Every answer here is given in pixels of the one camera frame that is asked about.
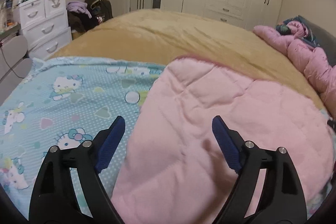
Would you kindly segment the pink quilted jacket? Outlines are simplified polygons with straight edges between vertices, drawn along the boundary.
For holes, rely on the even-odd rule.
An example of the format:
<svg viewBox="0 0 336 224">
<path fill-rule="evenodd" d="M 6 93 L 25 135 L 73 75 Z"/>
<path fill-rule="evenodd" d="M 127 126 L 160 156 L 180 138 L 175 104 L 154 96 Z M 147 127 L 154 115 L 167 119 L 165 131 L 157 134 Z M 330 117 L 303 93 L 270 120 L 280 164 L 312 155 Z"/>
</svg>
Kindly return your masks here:
<svg viewBox="0 0 336 224">
<path fill-rule="evenodd" d="M 227 136 L 215 117 L 259 148 L 286 148 L 307 202 L 330 181 L 334 141 L 311 99 L 277 82 L 179 58 L 154 82 L 127 143 L 112 194 L 125 223 L 215 220 L 238 178 L 222 153 Z"/>
</svg>

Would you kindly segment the purple clothes pile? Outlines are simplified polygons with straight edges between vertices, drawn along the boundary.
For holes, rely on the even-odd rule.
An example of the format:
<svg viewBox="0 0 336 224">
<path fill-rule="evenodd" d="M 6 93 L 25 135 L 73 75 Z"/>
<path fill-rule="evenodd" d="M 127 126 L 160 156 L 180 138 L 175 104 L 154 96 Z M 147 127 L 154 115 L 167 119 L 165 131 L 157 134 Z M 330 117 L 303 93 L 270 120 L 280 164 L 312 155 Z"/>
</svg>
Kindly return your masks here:
<svg viewBox="0 0 336 224">
<path fill-rule="evenodd" d="M 88 18 L 92 18 L 91 13 L 87 9 L 88 4 L 80 1 L 71 1 L 67 4 L 67 10 L 69 12 L 75 12 L 78 14 L 86 14 Z"/>
</svg>

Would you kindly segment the pink floral duvet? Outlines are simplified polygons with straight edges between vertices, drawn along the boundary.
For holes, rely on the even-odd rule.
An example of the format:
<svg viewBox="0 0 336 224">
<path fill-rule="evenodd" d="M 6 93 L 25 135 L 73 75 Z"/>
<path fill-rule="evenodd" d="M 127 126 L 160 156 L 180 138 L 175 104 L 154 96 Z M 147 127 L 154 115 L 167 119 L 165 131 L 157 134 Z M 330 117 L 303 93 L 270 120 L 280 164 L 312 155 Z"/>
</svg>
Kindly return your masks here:
<svg viewBox="0 0 336 224">
<path fill-rule="evenodd" d="M 335 118 L 335 66 L 329 64 L 325 51 L 317 45 L 308 26 L 291 20 L 278 24 L 276 28 L 255 26 L 253 33 L 288 57 Z"/>
</svg>

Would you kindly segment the grey quilted headboard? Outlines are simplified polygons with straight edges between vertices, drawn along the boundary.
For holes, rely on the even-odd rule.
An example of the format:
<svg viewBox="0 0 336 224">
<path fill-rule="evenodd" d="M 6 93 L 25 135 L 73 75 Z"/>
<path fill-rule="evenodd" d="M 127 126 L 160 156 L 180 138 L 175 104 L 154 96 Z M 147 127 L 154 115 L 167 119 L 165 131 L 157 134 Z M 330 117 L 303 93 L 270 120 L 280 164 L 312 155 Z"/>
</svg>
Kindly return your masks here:
<svg viewBox="0 0 336 224">
<path fill-rule="evenodd" d="M 318 43 L 319 46 L 325 51 L 329 64 L 332 67 L 335 66 L 336 38 L 323 28 L 305 19 L 303 16 L 299 15 L 298 18 L 302 21 L 302 23 L 312 30 L 312 33 L 315 36 L 315 42 Z"/>
</svg>

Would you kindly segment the blue Hello Kitty sheet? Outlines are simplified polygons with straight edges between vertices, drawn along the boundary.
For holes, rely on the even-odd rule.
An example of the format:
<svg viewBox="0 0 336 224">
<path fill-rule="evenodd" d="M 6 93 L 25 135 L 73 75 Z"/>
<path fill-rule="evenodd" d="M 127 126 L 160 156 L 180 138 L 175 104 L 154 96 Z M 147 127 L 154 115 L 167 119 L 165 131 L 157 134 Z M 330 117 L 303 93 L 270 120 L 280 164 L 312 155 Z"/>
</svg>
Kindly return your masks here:
<svg viewBox="0 0 336 224">
<path fill-rule="evenodd" d="M 117 116 L 125 134 L 100 178 L 126 223 L 211 223 L 237 174 L 212 121 L 260 148 L 285 147 L 313 214 L 331 189 L 335 136 L 309 98 L 209 61 L 167 66 L 102 58 L 34 60 L 1 105 L 1 184 L 29 214 L 42 161 L 53 145 L 75 148 Z"/>
</svg>

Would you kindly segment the white drawer cabinet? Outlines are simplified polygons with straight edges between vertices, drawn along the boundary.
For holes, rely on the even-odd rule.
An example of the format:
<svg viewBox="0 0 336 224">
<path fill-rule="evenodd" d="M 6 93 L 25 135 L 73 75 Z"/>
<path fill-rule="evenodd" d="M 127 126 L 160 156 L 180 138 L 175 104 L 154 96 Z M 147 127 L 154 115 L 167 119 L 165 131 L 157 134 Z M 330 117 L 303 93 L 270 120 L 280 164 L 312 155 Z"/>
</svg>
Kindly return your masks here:
<svg viewBox="0 0 336 224">
<path fill-rule="evenodd" d="M 46 60 L 72 42 L 66 0 L 28 0 L 14 8 L 30 57 Z"/>
</svg>

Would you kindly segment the tan plush bed blanket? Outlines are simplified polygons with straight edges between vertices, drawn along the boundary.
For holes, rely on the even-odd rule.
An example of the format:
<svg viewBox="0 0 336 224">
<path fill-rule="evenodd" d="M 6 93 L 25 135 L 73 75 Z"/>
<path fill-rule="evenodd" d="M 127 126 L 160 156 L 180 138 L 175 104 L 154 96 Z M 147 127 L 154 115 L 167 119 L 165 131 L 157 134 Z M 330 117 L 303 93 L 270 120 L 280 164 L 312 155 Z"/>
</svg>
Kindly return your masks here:
<svg viewBox="0 0 336 224">
<path fill-rule="evenodd" d="M 106 57 L 167 65 L 192 56 L 225 65 L 254 79 L 277 81 L 325 105 L 306 78 L 253 32 L 179 12 L 138 10 L 110 19 L 52 55 Z"/>
</svg>

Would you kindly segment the black backpack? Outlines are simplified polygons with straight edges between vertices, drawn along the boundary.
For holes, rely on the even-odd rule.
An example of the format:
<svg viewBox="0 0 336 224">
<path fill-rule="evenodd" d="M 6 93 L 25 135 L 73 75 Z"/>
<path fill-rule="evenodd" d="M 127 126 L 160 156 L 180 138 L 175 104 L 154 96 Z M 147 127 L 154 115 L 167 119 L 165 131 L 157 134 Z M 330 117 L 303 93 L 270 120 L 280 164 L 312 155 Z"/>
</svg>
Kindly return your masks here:
<svg viewBox="0 0 336 224">
<path fill-rule="evenodd" d="M 112 5 L 110 1 L 85 0 L 85 3 L 87 4 L 88 11 L 98 20 L 100 24 L 113 18 Z"/>
</svg>

